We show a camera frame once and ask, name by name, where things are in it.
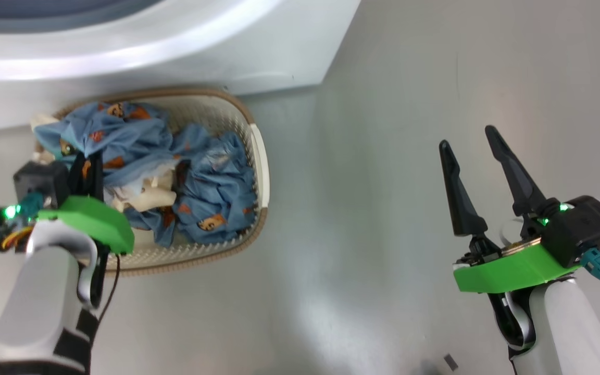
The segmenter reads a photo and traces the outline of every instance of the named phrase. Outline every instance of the brown basket rim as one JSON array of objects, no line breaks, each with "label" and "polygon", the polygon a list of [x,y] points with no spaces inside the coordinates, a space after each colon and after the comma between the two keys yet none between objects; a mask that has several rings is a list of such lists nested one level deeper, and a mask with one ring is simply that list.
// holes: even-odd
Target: brown basket rim
[{"label": "brown basket rim", "polygon": [[[235,106],[245,117],[247,123],[249,125],[255,124],[252,113],[249,112],[247,107],[240,102],[240,100],[233,95],[222,92],[220,90],[215,89],[198,89],[198,88],[168,88],[168,89],[152,89],[152,90],[140,90],[135,92],[125,92],[113,95],[107,95],[104,97],[96,97],[89,100],[81,100],[80,102],[75,102],[74,104],[67,105],[66,107],[60,109],[55,112],[53,115],[57,119],[62,119],[67,114],[71,113],[77,107],[86,104],[88,102],[93,102],[94,100],[99,100],[101,102],[125,102],[130,100],[136,100],[141,98],[149,98],[149,97],[169,97],[169,96],[212,96],[218,97],[220,99],[226,100],[233,106]],[[38,151],[38,147],[40,144],[36,143],[36,150]],[[199,266],[201,264],[206,264],[211,261],[216,261],[219,259],[223,259],[229,256],[233,256],[244,249],[246,249],[249,245],[251,245],[260,235],[260,232],[263,230],[265,220],[267,219],[267,207],[262,207],[260,209],[259,220],[256,223],[256,226],[252,228],[252,234],[245,240],[245,242],[240,245],[229,249],[224,250],[223,252],[218,252],[216,254],[210,254],[208,256],[203,256],[195,259],[188,259],[177,261],[170,264],[163,264],[158,266],[148,266],[148,267],[140,267],[140,268],[131,268],[127,270],[120,270],[120,276],[142,276],[142,275],[151,275],[155,273],[164,273],[169,271],[179,271],[184,270],[185,268],[190,268],[194,266]],[[109,269],[106,271],[106,276],[113,277],[116,273],[116,270]]]}]

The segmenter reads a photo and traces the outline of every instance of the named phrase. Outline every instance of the yellow wire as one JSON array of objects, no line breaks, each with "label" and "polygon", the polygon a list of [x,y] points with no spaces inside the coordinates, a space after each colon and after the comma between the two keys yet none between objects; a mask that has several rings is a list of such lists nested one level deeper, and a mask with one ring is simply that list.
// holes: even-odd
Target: yellow wire
[{"label": "yellow wire", "polygon": [[31,232],[31,230],[33,230],[34,227],[32,226],[28,226],[28,227],[24,227],[21,230],[11,233],[10,235],[8,235],[6,238],[4,238],[4,240],[2,241],[2,249],[6,250],[10,247],[10,243],[12,240],[14,240],[15,238],[22,236],[22,235],[26,235],[27,233]]}]

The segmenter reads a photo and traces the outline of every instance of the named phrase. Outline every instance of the floor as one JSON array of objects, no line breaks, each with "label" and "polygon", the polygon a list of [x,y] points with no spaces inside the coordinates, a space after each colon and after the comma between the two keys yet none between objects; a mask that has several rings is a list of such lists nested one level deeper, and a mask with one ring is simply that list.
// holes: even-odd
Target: floor
[{"label": "floor", "polygon": [[[93,374],[446,375],[448,353],[459,375],[512,374],[486,297],[452,278],[468,240],[452,236],[437,147],[452,142],[492,238],[512,211],[488,123],[547,195],[600,198],[600,59],[575,58],[600,56],[592,10],[365,0],[324,85],[243,98],[271,168],[260,238],[122,279]],[[552,36],[557,19],[570,32]],[[0,132],[0,203],[29,142]],[[0,256],[0,310],[20,264]],[[600,285],[579,283],[600,316]]]}]

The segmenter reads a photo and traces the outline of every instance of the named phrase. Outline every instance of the white basket handle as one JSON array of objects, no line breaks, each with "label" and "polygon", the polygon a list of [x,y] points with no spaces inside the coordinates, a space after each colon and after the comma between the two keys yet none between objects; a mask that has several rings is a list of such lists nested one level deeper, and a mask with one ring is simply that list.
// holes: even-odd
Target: white basket handle
[{"label": "white basket handle", "polygon": [[252,144],[254,145],[254,156],[256,159],[256,175],[259,187],[260,207],[267,208],[270,203],[270,168],[267,164],[267,152],[263,137],[260,136],[260,130],[255,123],[252,127]]}]

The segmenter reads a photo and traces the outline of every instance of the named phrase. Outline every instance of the white washing machine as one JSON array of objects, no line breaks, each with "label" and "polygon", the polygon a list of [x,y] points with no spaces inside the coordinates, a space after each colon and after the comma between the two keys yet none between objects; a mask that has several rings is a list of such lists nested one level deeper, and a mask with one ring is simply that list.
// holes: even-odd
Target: white washing machine
[{"label": "white washing machine", "polygon": [[321,83],[360,0],[0,0],[0,128],[79,99]]}]

